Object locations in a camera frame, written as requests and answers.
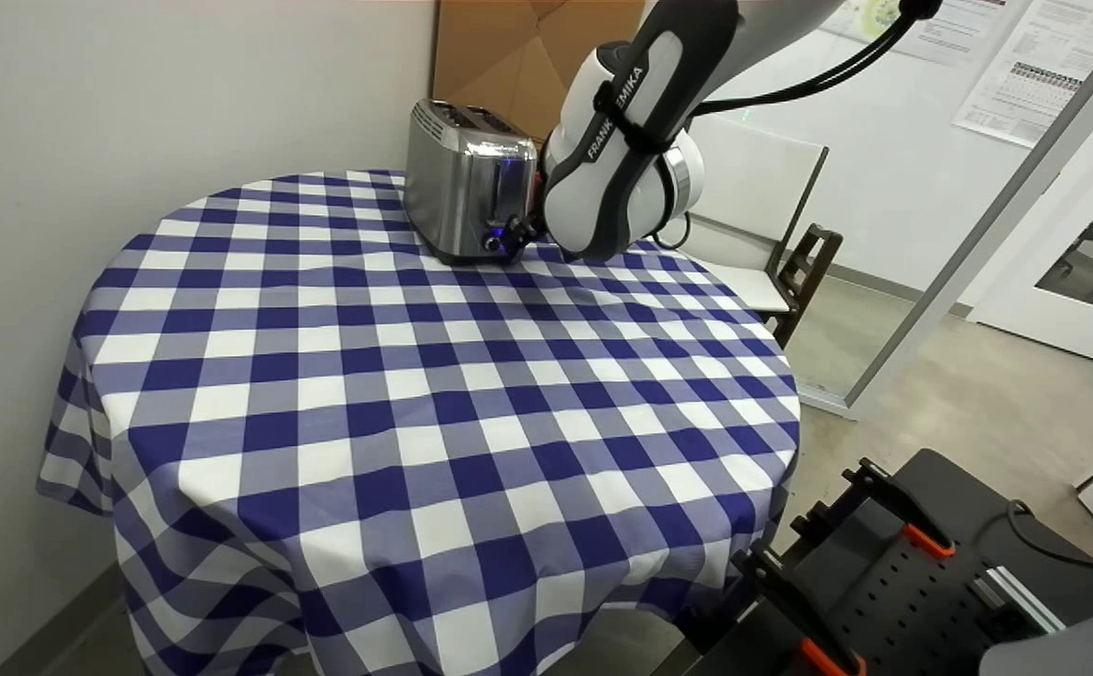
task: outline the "silver toaster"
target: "silver toaster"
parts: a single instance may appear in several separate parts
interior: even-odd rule
[[[536,142],[489,110],[416,102],[410,113],[407,203],[444,263],[509,261],[495,228],[534,205]]]

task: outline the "tablecloth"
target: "tablecloth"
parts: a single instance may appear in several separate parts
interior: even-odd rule
[[[75,324],[43,491],[108,516],[151,674],[540,674],[765,533],[799,403],[698,263],[421,251],[397,174],[226,188]]]

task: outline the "checkered pattern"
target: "checkered pattern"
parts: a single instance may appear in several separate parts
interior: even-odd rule
[[[540,674],[683,614],[769,521],[788,366],[696,263],[444,266],[403,177],[283,177],[134,237],[43,491],[113,518],[151,674]]]

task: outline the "door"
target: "door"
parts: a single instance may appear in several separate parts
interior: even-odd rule
[[[977,324],[1093,357],[1093,135],[1036,199],[1023,251],[977,304]]]

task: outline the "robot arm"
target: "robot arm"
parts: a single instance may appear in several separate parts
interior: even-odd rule
[[[683,135],[696,105],[814,30],[837,5],[659,0],[631,45],[603,45],[575,75],[547,135],[534,222],[565,251],[610,261],[683,213],[703,185],[698,145]],[[902,0],[914,18],[936,9],[938,0]]]

